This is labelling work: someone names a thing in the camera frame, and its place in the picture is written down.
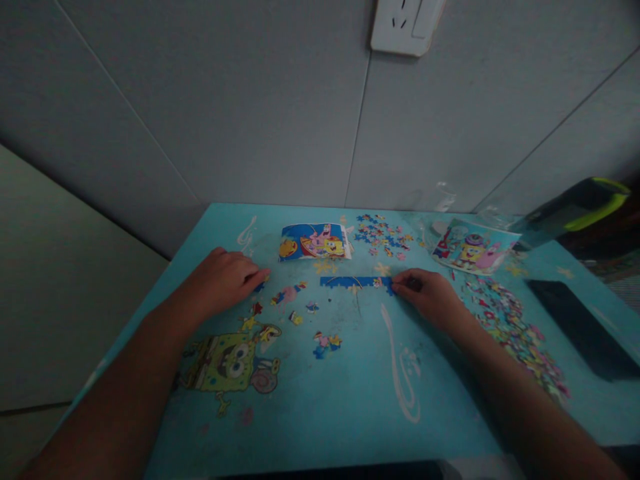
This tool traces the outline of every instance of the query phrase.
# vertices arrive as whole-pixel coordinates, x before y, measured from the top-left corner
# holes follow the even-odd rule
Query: person's left hand
[[[269,272],[260,270],[242,252],[218,247],[171,294],[168,302],[199,325],[247,298]]]

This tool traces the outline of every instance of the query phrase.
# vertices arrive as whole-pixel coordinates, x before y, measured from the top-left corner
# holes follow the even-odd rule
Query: power socket
[[[420,57],[431,44],[445,0],[378,0],[373,50]]]

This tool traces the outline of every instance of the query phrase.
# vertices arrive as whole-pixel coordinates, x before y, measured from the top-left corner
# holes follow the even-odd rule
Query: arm
[[[564,479],[626,478],[592,438],[478,324],[448,280],[438,273],[411,269],[394,277],[393,282],[398,295],[457,344],[517,451],[541,472]]]
[[[240,252],[216,248],[138,330],[22,479],[140,478],[181,352],[198,326],[264,281]]]

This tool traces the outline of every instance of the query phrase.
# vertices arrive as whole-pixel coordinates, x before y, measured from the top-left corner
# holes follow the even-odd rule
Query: wall
[[[167,261],[0,145],[0,411],[72,400]]]
[[[368,0],[0,8],[0,139],[167,256],[212,201],[522,213],[634,167],[633,0],[448,0],[418,60]]]

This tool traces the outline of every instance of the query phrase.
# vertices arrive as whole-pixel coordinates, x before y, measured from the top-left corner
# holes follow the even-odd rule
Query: blue table
[[[370,254],[370,245],[355,240],[361,238],[356,235],[365,214],[372,219],[376,215],[385,217],[384,223],[396,235],[404,236],[410,249],[393,249],[392,257],[384,251],[377,256]],[[270,267],[271,278],[264,290],[202,325],[193,338],[194,344],[185,347],[181,373],[187,375],[189,366],[197,361],[203,340],[218,342],[216,348],[221,348],[220,342],[240,341],[238,335],[243,335],[247,338],[245,342],[255,339],[252,344],[255,350],[251,351],[255,356],[253,371],[266,377],[252,377],[250,385],[228,387],[222,396],[213,391],[178,386],[165,412],[149,462],[148,478],[203,477],[502,453],[465,363],[447,339],[384,287],[320,285],[321,277],[377,277],[389,272],[394,275],[408,267],[441,272],[451,280],[470,309],[480,316],[483,311],[492,310],[499,315],[500,292],[510,291],[521,305],[521,321],[534,326],[527,331],[531,333],[536,327],[540,338],[545,339],[535,341],[536,351],[547,352],[560,371],[558,375],[562,376],[570,397],[562,393],[558,397],[568,412],[602,445],[638,442],[640,381],[608,383],[595,376],[525,286],[524,279],[564,281],[640,363],[638,316],[556,242],[531,252],[524,259],[508,260],[493,280],[485,283],[458,271],[452,275],[452,270],[430,258],[427,248],[433,238],[428,233],[425,235],[423,226],[436,218],[448,220],[454,216],[473,217],[213,204],[74,405],[118,354],[142,318],[164,300],[212,248],[221,245],[229,251],[243,250],[261,267]],[[346,227],[355,227],[350,234],[354,247],[352,260],[278,263],[283,226],[324,222],[342,222]],[[402,255],[398,253],[403,253],[405,259],[401,260]],[[296,298],[285,305],[284,313],[282,304],[270,304],[282,288],[302,282],[306,284],[297,289]],[[493,285],[499,287],[491,290]],[[261,304],[262,310],[254,315],[256,303]],[[301,317],[300,325],[289,320],[293,311],[296,312],[293,318]],[[253,328],[239,320],[252,316],[257,321]],[[272,332],[281,334],[260,340],[264,324],[272,325]]]

